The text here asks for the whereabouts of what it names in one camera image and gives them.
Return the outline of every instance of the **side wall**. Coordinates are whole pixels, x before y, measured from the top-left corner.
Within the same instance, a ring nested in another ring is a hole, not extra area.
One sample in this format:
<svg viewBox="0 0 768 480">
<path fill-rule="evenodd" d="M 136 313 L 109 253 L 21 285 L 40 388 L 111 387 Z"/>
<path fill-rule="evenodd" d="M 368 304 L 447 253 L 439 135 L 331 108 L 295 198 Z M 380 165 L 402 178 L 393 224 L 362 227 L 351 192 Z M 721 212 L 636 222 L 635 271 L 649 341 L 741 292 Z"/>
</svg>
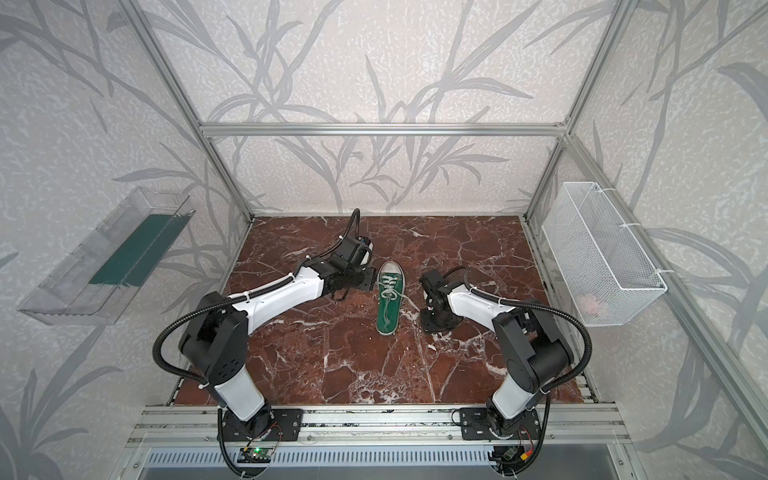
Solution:
<svg viewBox="0 0 768 480">
<path fill-rule="evenodd" d="M 141 5 L 205 122 L 554 123 L 614 0 Z M 253 209 L 282 214 L 520 213 L 554 143 L 219 140 Z"/>
<path fill-rule="evenodd" d="M 0 2 L 0 477 L 107 478 L 174 378 L 150 355 L 215 290 L 245 223 L 110 2 Z M 197 212 L 113 326 L 16 311 L 136 186 Z M 169 358 L 177 354 L 168 350 Z"/>
<path fill-rule="evenodd" d="M 640 2 L 575 129 L 764 392 L 766 26 L 764 0 Z M 569 180 L 584 178 L 566 155 L 531 219 L 545 256 L 539 228 Z M 650 478 L 768 477 L 768 458 L 663 298 L 591 334 L 600 398 L 621 407 Z"/>
</svg>

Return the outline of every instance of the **leaf pattern wallpaper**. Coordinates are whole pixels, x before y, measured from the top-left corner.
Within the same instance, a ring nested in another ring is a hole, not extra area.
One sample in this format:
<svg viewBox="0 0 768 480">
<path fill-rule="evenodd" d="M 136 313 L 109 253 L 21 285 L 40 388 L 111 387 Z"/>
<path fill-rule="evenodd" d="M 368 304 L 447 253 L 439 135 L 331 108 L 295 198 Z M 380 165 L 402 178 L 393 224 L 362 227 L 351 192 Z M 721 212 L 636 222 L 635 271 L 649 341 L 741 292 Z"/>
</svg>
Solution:
<svg viewBox="0 0 768 480">
<path fill-rule="evenodd" d="M 0 2 L 0 478 L 107 478 L 175 378 L 157 332 L 216 290 L 247 231 L 117 6 Z M 118 322 L 46 326 L 16 311 L 136 186 L 197 212 Z M 167 355 L 177 358 L 169 346 Z"/>
<path fill-rule="evenodd" d="M 640 2 L 576 126 L 763 392 L 766 26 L 765 0 Z M 574 167 L 566 156 L 535 226 L 560 182 L 584 179 Z M 621 407 L 651 478 L 768 478 L 768 459 L 663 300 L 592 336 L 600 398 Z"/>
<path fill-rule="evenodd" d="M 614 9 L 613 0 L 141 5 L 206 122 L 560 122 Z M 518 214 L 554 139 L 216 144 L 255 211 Z"/>
</svg>

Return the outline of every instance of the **black mounting plate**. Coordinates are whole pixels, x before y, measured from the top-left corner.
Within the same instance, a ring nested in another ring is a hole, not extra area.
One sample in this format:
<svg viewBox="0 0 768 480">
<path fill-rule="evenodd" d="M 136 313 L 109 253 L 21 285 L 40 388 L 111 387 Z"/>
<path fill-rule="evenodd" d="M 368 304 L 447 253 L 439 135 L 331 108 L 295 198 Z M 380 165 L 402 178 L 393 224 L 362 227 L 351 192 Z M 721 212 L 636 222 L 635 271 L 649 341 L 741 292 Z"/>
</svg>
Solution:
<svg viewBox="0 0 768 480">
<path fill-rule="evenodd" d="M 272 427 L 269 433 L 261 439 L 262 442 L 295 442 L 299 439 L 299 430 L 301 430 L 301 418 L 304 413 L 302 409 L 272 409 L 274 419 L 270 425 L 277 423 L 280 427 Z M 225 442 L 247 442 L 248 438 L 244 436 L 243 423 L 227 410 L 224 413 L 224 423 L 222 434 Z"/>
<path fill-rule="evenodd" d="M 488 409 L 485 407 L 477 409 L 459 409 L 459 424 L 462 426 L 462 439 L 464 440 L 499 440 L 499 437 L 491 433 L 488 428 L 488 420 L 485 416 L 488 414 Z M 520 426 L 518 429 L 525 428 L 531 435 L 531 440 L 538 440 L 539 432 L 538 413 L 536 409 L 529 411 L 523 411 L 520 419 Z M 524 441 L 528 441 L 528 436 L 521 432 Z M 520 439 L 518 432 L 512 434 L 509 438 L 510 441 L 517 442 Z"/>
</svg>

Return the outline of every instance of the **wallpaper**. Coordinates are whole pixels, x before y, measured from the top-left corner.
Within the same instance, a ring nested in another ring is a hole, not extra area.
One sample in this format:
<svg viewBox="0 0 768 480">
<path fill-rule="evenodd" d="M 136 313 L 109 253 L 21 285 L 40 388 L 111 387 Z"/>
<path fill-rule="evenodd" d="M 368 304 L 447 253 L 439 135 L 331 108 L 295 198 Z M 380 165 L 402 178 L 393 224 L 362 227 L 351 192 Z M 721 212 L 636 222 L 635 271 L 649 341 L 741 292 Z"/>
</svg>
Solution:
<svg viewBox="0 0 768 480">
<path fill-rule="evenodd" d="M 636 12 L 577 133 L 768 394 L 766 27 L 765 0 Z"/>
<path fill-rule="evenodd" d="M 141 5 L 207 122 L 558 122 L 614 0 Z"/>
<path fill-rule="evenodd" d="M 586 181 L 565 152 L 530 221 L 560 304 L 576 315 L 541 225 L 562 182 Z M 648 478 L 768 478 L 768 458 L 690 344 L 665 297 L 623 326 L 589 330 L 590 385 L 616 402 Z"/>
<path fill-rule="evenodd" d="M 520 214 L 554 146 L 551 137 L 217 140 L 251 208 L 266 214 Z"/>
<path fill-rule="evenodd" d="M 218 287 L 247 226 L 139 44 L 110 30 L 116 10 L 0 2 L 3 479 L 109 476 L 139 412 L 173 388 L 152 363 L 155 336 Z M 17 312 L 136 186 L 189 193 L 197 212 L 118 322 Z"/>
</svg>

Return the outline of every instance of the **wire basket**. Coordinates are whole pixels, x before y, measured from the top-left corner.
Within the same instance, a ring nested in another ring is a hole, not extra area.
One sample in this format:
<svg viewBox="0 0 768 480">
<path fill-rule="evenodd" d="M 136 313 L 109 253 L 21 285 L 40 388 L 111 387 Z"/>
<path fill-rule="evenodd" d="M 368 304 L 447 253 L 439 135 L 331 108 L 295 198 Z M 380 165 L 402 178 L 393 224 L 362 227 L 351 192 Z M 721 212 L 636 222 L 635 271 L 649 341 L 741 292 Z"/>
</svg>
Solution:
<svg viewBox="0 0 768 480">
<path fill-rule="evenodd" d="M 595 182 L 564 182 L 543 225 L 581 321 L 622 325 L 667 284 Z"/>
</svg>

